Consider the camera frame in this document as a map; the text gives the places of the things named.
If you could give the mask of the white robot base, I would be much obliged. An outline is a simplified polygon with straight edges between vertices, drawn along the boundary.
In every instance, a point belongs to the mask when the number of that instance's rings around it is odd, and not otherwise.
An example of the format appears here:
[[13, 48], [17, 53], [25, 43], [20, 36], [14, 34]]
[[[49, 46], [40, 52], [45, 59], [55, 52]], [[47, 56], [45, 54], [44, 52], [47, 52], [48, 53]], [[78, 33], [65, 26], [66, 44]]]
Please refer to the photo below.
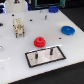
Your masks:
[[24, 12], [27, 10], [27, 2], [25, 0], [6, 0], [5, 10], [7, 13]]

